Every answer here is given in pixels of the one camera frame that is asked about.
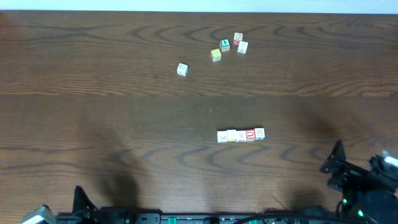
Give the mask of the wooden block red U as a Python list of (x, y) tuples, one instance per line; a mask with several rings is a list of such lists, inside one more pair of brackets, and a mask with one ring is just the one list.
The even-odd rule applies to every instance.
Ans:
[(256, 132), (254, 129), (247, 129), (246, 130), (246, 141), (255, 141), (256, 140)]

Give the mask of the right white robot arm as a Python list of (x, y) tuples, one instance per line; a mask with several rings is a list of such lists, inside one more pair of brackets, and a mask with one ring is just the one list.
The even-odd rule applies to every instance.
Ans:
[(366, 170), (346, 160), (337, 140), (320, 172), (331, 174), (327, 185), (342, 193), (338, 216), (367, 223), (397, 223), (397, 156), (388, 151), (373, 155)]

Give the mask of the wooden block letter A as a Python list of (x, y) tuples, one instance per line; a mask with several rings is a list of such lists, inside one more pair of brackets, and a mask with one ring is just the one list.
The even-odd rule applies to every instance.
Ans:
[(245, 130), (236, 131), (236, 141), (237, 142), (246, 142), (247, 141)]

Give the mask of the wooden block letter I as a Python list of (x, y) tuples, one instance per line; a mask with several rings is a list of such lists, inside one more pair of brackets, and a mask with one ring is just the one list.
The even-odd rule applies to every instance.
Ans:
[(228, 133), (227, 131), (217, 131), (217, 142), (227, 142), (228, 141)]

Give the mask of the wooden block yellow S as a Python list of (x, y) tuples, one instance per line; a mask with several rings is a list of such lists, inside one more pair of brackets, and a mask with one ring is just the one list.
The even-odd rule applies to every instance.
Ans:
[(228, 142), (236, 142), (237, 141), (237, 130), (229, 129), (226, 131), (227, 141)]

